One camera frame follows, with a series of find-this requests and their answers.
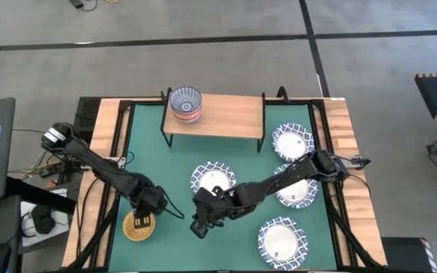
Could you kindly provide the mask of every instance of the woven coaster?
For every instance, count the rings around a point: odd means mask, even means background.
[[[151,225],[149,227],[143,227],[143,228],[134,228],[134,212],[131,211],[126,215],[126,218],[124,218],[124,222],[122,225],[122,228],[124,230],[124,235],[126,235],[129,240],[133,241],[142,241],[147,239],[149,236],[151,236],[152,232],[155,230],[155,216],[152,213],[150,215],[151,218]]]

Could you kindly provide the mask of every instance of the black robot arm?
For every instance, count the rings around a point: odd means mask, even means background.
[[[280,174],[261,182],[243,183],[225,191],[215,187],[215,195],[200,188],[193,198],[196,214],[190,229],[199,238],[204,238],[209,228],[223,227],[224,218],[234,220],[253,212],[267,196],[299,180],[333,182],[345,180],[347,176],[347,169],[339,158],[326,151],[314,151],[291,163]]]
[[[164,190],[155,186],[144,174],[119,169],[117,165],[89,149],[66,123],[55,123],[42,136],[42,147],[55,155],[78,158],[92,168],[102,182],[111,184],[134,209],[134,226],[142,228],[150,224],[149,214],[159,215],[168,205]]]

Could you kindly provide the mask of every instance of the gray floor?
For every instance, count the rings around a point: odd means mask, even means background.
[[[316,33],[437,30],[437,1],[308,0]],[[293,0],[0,0],[0,45],[305,33]],[[437,169],[425,146],[434,122],[413,81],[437,72],[437,36],[319,40],[332,96],[346,97],[382,236],[425,237],[437,261]],[[306,40],[0,52],[0,98],[17,99],[15,127],[70,121],[80,96],[203,92],[320,96]],[[31,165],[39,136],[14,133],[10,169]],[[56,269],[64,240],[24,255],[23,272]]]

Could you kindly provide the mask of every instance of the black metal frame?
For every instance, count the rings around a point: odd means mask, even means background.
[[[171,87],[168,87],[168,92],[166,93],[166,96],[161,92],[162,101],[164,103],[165,109],[163,109],[163,116],[161,118],[161,127],[159,128],[161,130],[161,134],[165,138],[166,144],[168,145],[168,148],[171,149],[173,146],[173,133],[170,133],[170,138],[166,136],[165,133],[165,122],[166,122],[166,113],[168,112],[168,98],[170,97],[171,93]],[[262,93],[261,97],[263,98],[263,136],[257,140],[257,152],[261,152],[261,148],[264,144],[264,138],[266,137],[266,94]]]
[[[322,122],[322,129],[324,130],[324,134],[325,134],[326,149],[329,152],[334,152],[331,135],[329,133],[328,120],[326,117],[325,103],[323,102],[322,99],[290,99],[288,97],[288,93],[286,92],[286,90],[283,86],[281,86],[279,88],[279,91],[277,93],[277,97],[283,98],[282,100],[278,100],[278,99],[267,100],[265,93],[262,94],[262,97],[263,97],[263,101],[264,101],[264,103],[263,103],[264,110],[265,110],[266,105],[307,105],[308,112],[310,114],[310,122],[312,124],[312,130],[313,130],[312,133],[313,133],[313,138],[315,140],[316,148],[324,149],[323,147],[321,147],[321,144],[319,141],[318,127],[316,125],[316,114],[315,114],[315,108],[316,108],[319,111],[319,115],[320,115],[321,122]],[[130,132],[131,132],[131,128],[132,128],[132,121],[133,121],[132,114],[134,113],[135,106],[136,105],[167,105],[166,98],[168,98],[168,96],[164,96],[163,93],[161,93],[161,96],[159,96],[159,97],[151,97],[150,99],[158,99],[158,98],[160,98],[161,100],[159,100],[159,101],[153,100],[153,101],[130,102],[130,117],[129,117],[129,121],[127,123],[127,133],[126,133],[126,137],[124,140],[123,154],[127,153],[129,139],[130,139]],[[127,110],[126,108],[120,107],[118,118],[119,118],[119,116],[122,116],[124,114],[124,111],[126,111],[126,110]],[[265,111],[263,113],[264,113],[264,115],[263,115],[263,130],[265,131],[266,130]],[[116,124],[115,130],[116,131],[121,130],[121,123]],[[114,138],[118,140],[119,135],[114,135]],[[117,145],[117,140],[113,140],[113,147],[112,147],[113,149],[115,149],[114,145]],[[330,189],[329,189],[328,184],[322,184],[322,189],[323,189],[325,201],[331,199],[332,195],[330,193]],[[350,225],[348,222],[348,216],[347,216],[347,209],[346,209],[346,205],[344,202],[344,196],[341,193],[341,188],[338,184],[335,184],[335,191],[338,193],[338,194],[336,194],[335,198],[337,199],[338,204],[339,204],[340,216],[341,216],[343,222],[348,226],[348,228],[350,228]],[[119,197],[119,195],[117,195],[115,198],[116,198],[115,202],[118,202],[120,197]],[[325,204],[326,204],[327,214],[330,216],[332,214],[332,210],[336,209],[336,208],[333,206],[331,200],[330,200],[330,202],[325,202]],[[111,233],[110,233],[110,236],[108,238],[108,247],[107,247],[106,252],[105,252],[105,266],[108,266],[109,257],[110,257],[111,251],[112,251],[112,241],[114,240],[114,231],[115,231],[116,221],[117,221],[117,216],[115,216],[115,219],[112,222]],[[335,261],[336,261],[337,267],[341,268],[341,267],[344,267],[344,265],[343,265],[343,260],[341,257],[341,249],[340,249],[340,244],[338,241],[337,229],[335,228],[335,221],[333,220],[332,217],[329,217],[329,227],[330,227],[330,234],[332,236]],[[347,241],[347,251],[349,254],[351,265],[353,267],[356,267],[357,266],[357,255],[354,252],[353,247],[351,246],[351,244],[348,241]]]

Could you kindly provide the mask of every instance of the blue and white plate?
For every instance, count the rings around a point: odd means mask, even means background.
[[[307,152],[315,149],[313,135],[304,126],[286,123],[272,133],[274,150],[286,162],[293,162]]]
[[[308,254],[308,240],[289,217],[276,217],[264,223],[257,238],[259,253],[276,270],[293,270]]]
[[[289,164],[279,166],[274,171],[274,174],[283,172]],[[293,208],[302,209],[311,205],[318,193],[318,186],[313,179],[303,179],[295,184],[285,187],[276,193],[279,202],[283,205]]]
[[[194,193],[201,187],[210,193],[215,186],[227,190],[235,186],[236,183],[234,172],[221,162],[207,162],[199,165],[193,171],[190,179],[190,187]]]

